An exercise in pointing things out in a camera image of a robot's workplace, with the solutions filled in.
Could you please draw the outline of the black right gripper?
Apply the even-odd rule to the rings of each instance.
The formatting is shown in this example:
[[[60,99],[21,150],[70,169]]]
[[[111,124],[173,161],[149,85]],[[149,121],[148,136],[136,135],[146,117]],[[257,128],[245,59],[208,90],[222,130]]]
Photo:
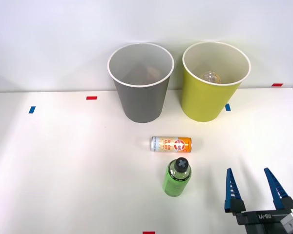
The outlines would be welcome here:
[[[293,199],[287,194],[269,168],[264,169],[276,210],[246,211],[231,168],[226,174],[224,210],[235,214],[237,224],[248,234],[286,234],[281,220],[292,212]]]

